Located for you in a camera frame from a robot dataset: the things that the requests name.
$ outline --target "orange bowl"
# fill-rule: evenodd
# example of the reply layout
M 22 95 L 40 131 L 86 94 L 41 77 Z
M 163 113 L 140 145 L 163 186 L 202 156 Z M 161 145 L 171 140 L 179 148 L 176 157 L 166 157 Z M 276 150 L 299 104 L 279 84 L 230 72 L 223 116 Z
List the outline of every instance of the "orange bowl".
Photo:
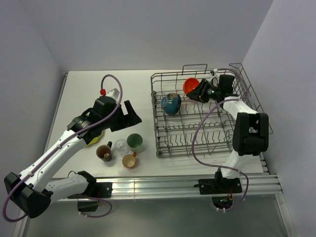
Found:
M 185 94 L 188 94 L 189 92 L 193 91 L 199 84 L 198 79 L 196 78 L 188 78 L 183 83 L 183 91 Z

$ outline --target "wire basket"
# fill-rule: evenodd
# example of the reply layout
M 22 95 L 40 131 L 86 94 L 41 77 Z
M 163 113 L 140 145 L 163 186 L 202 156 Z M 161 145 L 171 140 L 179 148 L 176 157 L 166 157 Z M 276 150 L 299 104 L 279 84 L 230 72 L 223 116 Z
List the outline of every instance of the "wire basket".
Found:
M 187 67 L 200 67 L 203 70 L 187 70 Z M 173 158 L 191 156 L 191 145 L 194 133 L 207 113 L 216 105 L 210 100 L 200 103 L 189 99 L 183 92 L 183 83 L 188 78 L 210 80 L 213 70 L 207 69 L 207 64 L 184 65 L 182 71 L 155 73 L 151 76 L 152 104 L 156 135 L 156 149 L 158 158 Z M 264 113 L 258 97 L 241 63 L 230 64 L 230 68 L 218 69 L 218 74 L 235 76 L 233 82 L 234 93 L 242 97 L 247 95 L 244 102 L 259 113 Z M 174 116 L 167 115 L 161 106 L 164 95 L 175 92 L 181 97 L 181 107 Z M 235 120 L 224 109 L 217 108 L 204 122 L 197 135 L 195 153 L 209 155 L 227 153 L 233 150 L 232 139 Z M 273 130 L 269 125 L 269 134 Z

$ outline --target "rack handle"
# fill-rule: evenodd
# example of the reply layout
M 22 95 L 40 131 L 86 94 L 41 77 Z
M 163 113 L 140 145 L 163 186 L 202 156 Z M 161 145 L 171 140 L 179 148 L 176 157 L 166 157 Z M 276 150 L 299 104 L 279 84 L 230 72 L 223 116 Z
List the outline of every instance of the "rack handle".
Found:
M 206 73 L 206 71 L 207 71 L 207 64 L 206 64 L 206 63 L 201 63 L 201 64 L 186 64 L 186 65 L 183 65 L 183 67 L 182 67 L 182 76 L 183 76 L 184 68 L 185 68 L 185 67 L 189 67 L 189 66 L 205 66 L 204 73 Z

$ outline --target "orange mug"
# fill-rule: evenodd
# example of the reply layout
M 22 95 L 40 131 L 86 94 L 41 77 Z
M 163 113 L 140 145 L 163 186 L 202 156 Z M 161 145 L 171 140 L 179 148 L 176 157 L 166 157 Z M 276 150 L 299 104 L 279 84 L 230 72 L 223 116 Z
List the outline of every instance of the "orange mug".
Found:
M 133 169 L 136 165 L 136 152 L 134 152 L 132 155 L 126 155 L 124 156 L 122 163 L 124 167 Z

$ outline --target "green cup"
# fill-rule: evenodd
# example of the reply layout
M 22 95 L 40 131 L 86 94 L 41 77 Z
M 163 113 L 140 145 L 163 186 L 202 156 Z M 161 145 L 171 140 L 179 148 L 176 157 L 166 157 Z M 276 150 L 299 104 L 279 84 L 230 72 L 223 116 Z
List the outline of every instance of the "green cup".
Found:
M 137 133 L 130 134 L 127 138 L 127 144 L 132 152 L 141 153 L 144 149 L 143 138 Z

